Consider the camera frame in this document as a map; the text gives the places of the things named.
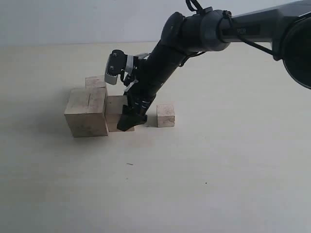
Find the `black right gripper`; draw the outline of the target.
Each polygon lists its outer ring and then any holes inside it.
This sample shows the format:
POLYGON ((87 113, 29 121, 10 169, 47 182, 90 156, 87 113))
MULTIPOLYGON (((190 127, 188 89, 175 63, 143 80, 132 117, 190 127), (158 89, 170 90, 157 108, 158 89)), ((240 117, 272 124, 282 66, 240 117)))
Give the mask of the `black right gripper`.
POLYGON ((122 82, 130 114, 122 114, 117 123, 117 129, 123 132, 147 122, 146 112, 160 89, 157 68, 150 64, 150 59, 128 58, 124 72, 122 82))

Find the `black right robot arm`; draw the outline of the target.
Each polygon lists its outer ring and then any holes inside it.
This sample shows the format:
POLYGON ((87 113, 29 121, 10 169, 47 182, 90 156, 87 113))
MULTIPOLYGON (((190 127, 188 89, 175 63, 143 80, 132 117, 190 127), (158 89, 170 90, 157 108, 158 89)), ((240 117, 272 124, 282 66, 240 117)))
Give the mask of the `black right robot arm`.
POLYGON ((311 3, 295 1, 233 16, 228 10, 202 8, 187 1, 193 15, 172 14, 147 58, 114 50, 107 66, 126 86, 127 104, 117 128, 126 131, 147 121, 147 110, 167 79, 190 58, 223 51, 243 42, 281 60, 301 86, 311 86, 311 3))

